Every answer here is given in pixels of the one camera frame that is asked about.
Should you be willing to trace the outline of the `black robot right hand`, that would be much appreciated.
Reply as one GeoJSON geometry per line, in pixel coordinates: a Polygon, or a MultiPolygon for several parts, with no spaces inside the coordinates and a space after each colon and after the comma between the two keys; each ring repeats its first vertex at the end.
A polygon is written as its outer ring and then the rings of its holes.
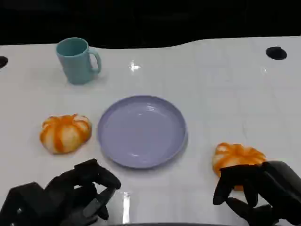
{"type": "Polygon", "coordinates": [[[274,226],[284,219],[301,224],[301,179],[283,161],[221,169],[213,204],[226,203],[251,226],[274,226]]]}

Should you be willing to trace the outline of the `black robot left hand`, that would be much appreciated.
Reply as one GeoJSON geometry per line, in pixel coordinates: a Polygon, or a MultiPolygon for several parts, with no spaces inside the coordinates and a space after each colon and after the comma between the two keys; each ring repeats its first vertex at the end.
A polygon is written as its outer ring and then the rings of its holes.
{"type": "Polygon", "coordinates": [[[106,205],[120,188],[114,174],[90,159],[54,177],[45,191],[54,203],[59,226],[90,226],[99,218],[109,219],[106,205]]]}

